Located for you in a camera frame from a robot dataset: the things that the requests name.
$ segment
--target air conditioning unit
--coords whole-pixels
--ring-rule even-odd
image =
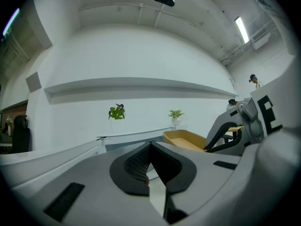
[[[269,41],[271,34],[266,28],[262,29],[258,34],[256,34],[252,39],[252,46],[254,49],[259,49],[262,45]]]

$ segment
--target potted plant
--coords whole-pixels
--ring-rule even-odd
[[[109,120],[112,118],[113,120],[110,120],[111,124],[111,130],[113,133],[120,133],[124,130],[124,123],[122,123],[120,120],[125,119],[126,113],[123,104],[116,104],[117,107],[111,107],[109,110]]]
[[[181,110],[178,111],[170,111],[170,114],[168,115],[169,117],[172,117],[171,123],[174,126],[178,126],[181,124],[182,120],[180,116],[184,115],[184,113],[181,113]]]
[[[6,122],[8,124],[8,135],[11,136],[11,126],[13,125],[14,121],[10,118],[10,116],[8,116],[6,118]]]

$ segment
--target white flower pot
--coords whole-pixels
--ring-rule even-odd
[[[125,132],[125,120],[115,120],[110,119],[112,133],[122,133]]]
[[[182,120],[180,117],[178,118],[172,118],[171,119],[171,123],[174,125],[174,126],[179,126],[181,123],[182,123]]]
[[[11,136],[11,126],[8,126],[8,135]]]

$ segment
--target yellow bin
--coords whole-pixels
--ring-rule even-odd
[[[164,142],[193,151],[206,152],[206,138],[187,130],[171,130],[163,132]]]

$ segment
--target fluorescent light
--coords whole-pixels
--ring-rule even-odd
[[[3,30],[3,36],[7,33],[9,27],[11,26],[11,24],[13,23],[14,19],[17,17],[18,13],[19,13],[20,9],[18,8],[14,14],[12,15],[12,17],[10,18],[8,24],[5,26],[5,29]]]
[[[243,20],[241,20],[241,18],[238,17],[237,19],[235,19],[235,22],[240,30],[241,35],[243,36],[245,43],[248,43],[249,37],[248,34],[246,33],[246,28],[244,26]]]

